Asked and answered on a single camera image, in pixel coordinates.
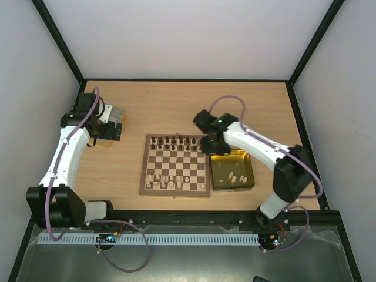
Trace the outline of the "gold interior green tin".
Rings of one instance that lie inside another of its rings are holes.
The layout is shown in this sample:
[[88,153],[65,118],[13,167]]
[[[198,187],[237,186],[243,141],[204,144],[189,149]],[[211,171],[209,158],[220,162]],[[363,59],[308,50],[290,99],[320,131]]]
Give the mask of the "gold interior green tin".
[[[237,177],[235,183],[229,179],[230,172]],[[255,186],[251,157],[240,149],[234,149],[225,156],[210,156],[210,173],[212,189],[215,192],[251,190]],[[247,177],[245,183],[239,181],[241,176]]]

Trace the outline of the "wooden chess board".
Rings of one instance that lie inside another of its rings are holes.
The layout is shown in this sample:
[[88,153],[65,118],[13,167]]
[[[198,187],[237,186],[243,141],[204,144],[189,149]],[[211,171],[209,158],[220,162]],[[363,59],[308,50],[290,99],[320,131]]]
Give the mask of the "wooden chess board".
[[[172,143],[172,136],[176,137],[176,143]],[[182,135],[183,143],[179,143],[180,134],[162,135],[148,134],[145,140],[145,149],[143,154],[142,173],[140,177],[139,194],[141,196],[166,196],[166,197],[204,197],[210,196],[211,177],[209,157],[200,149],[201,135]],[[162,137],[162,143],[158,142],[158,137]],[[190,143],[186,143],[186,138],[190,138]],[[196,144],[192,144],[192,138],[196,138]],[[154,144],[155,148],[151,149],[150,145]],[[158,149],[158,144],[162,145],[162,149]],[[165,144],[169,145],[169,149],[165,149]],[[179,145],[183,146],[183,150],[179,150]],[[192,146],[197,146],[197,150],[193,151]],[[148,179],[148,175],[153,175],[153,181]],[[166,188],[161,188],[162,177],[166,176]],[[169,188],[169,177],[173,176],[174,189]],[[176,176],[180,176],[182,188],[176,189]],[[151,187],[146,186],[146,182],[151,182]],[[154,189],[154,182],[159,182],[159,188]],[[200,185],[205,184],[205,189],[201,189]]]

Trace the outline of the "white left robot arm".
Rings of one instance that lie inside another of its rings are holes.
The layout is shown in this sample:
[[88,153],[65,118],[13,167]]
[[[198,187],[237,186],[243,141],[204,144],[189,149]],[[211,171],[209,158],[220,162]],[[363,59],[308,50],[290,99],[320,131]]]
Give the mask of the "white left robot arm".
[[84,222],[105,219],[110,201],[85,202],[75,193],[75,179],[83,151],[93,140],[118,141],[123,111],[112,105],[100,106],[83,125],[85,113],[68,112],[61,119],[59,143],[48,171],[36,187],[26,192],[26,201],[40,228],[80,227]]

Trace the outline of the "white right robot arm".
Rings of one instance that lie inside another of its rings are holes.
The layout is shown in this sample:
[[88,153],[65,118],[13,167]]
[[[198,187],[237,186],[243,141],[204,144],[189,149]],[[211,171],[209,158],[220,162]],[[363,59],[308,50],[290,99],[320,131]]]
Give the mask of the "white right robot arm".
[[273,191],[258,208],[256,223],[263,230],[277,223],[277,216],[294,202],[313,181],[311,167],[305,162],[305,149],[288,147],[271,141],[246,127],[235,116],[225,113],[214,117],[206,110],[199,112],[193,123],[204,133],[201,151],[206,155],[224,156],[237,147],[266,165],[273,172]]

